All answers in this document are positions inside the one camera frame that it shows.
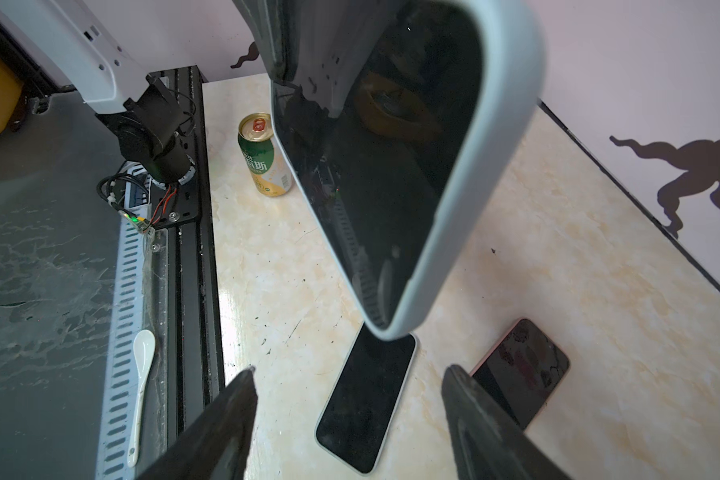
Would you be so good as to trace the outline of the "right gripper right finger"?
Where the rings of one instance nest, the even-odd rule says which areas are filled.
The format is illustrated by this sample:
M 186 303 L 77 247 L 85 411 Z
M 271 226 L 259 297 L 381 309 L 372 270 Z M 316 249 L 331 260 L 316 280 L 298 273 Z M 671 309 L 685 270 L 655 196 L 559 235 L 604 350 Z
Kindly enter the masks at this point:
M 460 479 L 568 477 L 461 366 L 445 370 L 441 396 Z

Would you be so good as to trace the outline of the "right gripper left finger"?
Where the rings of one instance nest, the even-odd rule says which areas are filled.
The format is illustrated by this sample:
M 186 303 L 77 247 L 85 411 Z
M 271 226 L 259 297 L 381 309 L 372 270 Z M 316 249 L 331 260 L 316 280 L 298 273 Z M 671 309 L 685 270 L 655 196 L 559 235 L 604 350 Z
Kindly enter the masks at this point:
M 242 479 L 258 395 L 255 368 L 239 372 L 141 479 Z

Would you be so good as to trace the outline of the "light blue phone case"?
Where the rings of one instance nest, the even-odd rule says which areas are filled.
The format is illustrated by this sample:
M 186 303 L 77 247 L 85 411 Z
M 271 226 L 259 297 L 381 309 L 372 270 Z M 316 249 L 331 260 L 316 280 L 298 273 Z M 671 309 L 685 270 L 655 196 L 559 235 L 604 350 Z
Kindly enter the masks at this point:
M 250 28 L 273 92 L 293 78 L 288 46 L 290 1 L 240 1 L 237 9 Z M 401 338 L 426 319 L 464 243 L 472 232 L 536 109 L 543 83 L 545 49 L 531 8 L 523 1 L 434 1 L 454 5 L 473 20 L 482 49 L 483 73 L 473 117 L 435 211 L 419 262 L 394 318 L 381 329 L 370 322 L 348 279 L 367 327 L 383 340 Z

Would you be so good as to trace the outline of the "black smartphone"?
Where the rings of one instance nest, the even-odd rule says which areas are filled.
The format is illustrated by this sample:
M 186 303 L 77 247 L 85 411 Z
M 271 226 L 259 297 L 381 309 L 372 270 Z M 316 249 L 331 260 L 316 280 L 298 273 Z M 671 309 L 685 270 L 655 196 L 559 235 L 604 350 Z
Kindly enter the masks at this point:
M 419 262 L 480 91 L 482 49 L 434 1 L 290 1 L 278 138 L 368 319 L 384 329 Z

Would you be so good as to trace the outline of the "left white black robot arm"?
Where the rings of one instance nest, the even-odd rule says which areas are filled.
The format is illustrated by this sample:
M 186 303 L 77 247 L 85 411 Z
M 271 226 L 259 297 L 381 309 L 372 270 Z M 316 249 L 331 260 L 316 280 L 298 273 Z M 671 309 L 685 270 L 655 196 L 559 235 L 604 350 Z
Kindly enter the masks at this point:
M 124 159 L 164 187 L 194 175 L 178 140 L 185 111 L 129 57 L 82 1 L 0 1 L 0 12 L 38 47 L 118 138 Z

